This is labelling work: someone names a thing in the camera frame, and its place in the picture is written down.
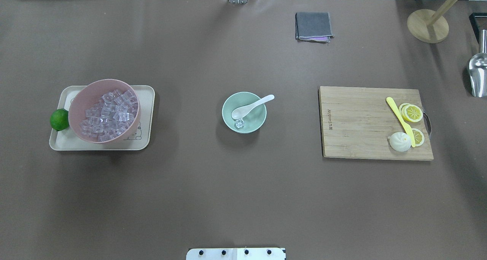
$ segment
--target light green bowl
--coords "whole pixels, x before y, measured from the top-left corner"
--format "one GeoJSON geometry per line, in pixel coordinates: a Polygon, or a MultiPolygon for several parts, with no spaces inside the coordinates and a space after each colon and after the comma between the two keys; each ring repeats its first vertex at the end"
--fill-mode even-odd
{"type": "Polygon", "coordinates": [[[265,104],[259,105],[250,111],[250,113],[243,118],[245,124],[240,129],[235,127],[235,120],[232,118],[233,110],[238,107],[252,104],[259,99],[261,98],[250,92],[238,92],[228,97],[223,104],[223,108],[221,108],[221,116],[223,117],[223,121],[228,128],[238,133],[251,133],[258,128],[261,128],[267,117],[267,109],[265,104]]]}

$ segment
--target beige tray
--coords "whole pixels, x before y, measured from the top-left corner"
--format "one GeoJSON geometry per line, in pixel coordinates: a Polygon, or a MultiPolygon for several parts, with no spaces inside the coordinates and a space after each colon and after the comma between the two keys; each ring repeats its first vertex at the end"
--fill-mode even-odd
{"type": "MultiPolygon", "coordinates": [[[[85,86],[70,86],[63,90],[59,98],[58,109],[69,111],[71,101],[85,86]]],[[[154,110],[155,92],[148,85],[132,85],[139,95],[141,118],[137,131],[120,142],[94,144],[81,140],[68,128],[60,132],[51,131],[49,146],[56,151],[138,151],[149,144],[154,110]]]]}

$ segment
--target gray cloth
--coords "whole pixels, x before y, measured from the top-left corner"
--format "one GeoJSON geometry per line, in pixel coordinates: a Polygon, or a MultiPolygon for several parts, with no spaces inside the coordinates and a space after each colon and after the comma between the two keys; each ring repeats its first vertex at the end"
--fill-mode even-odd
{"type": "Polygon", "coordinates": [[[333,38],[330,14],[328,12],[297,12],[296,40],[328,42],[333,38]]]}

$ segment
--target wooden cutting board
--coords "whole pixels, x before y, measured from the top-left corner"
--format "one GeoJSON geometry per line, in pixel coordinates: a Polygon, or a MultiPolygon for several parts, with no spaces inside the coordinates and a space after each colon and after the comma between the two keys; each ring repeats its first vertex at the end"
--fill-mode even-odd
{"type": "Polygon", "coordinates": [[[423,109],[419,91],[366,87],[320,87],[320,116],[323,156],[336,158],[433,160],[430,138],[423,120],[408,122],[423,132],[425,142],[405,152],[392,149],[388,137],[404,132],[387,105],[411,103],[423,109]]]}

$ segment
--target wooden base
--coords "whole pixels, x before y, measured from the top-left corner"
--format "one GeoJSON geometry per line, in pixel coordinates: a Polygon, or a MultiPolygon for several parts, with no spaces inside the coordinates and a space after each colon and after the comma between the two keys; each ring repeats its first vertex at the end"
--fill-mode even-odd
{"type": "Polygon", "coordinates": [[[412,12],[407,18],[407,28],[418,40],[427,43],[438,43],[444,40],[449,31],[447,20],[441,16],[435,23],[428,26],[426,23],[435,11],[420,9],[412,12]]]}

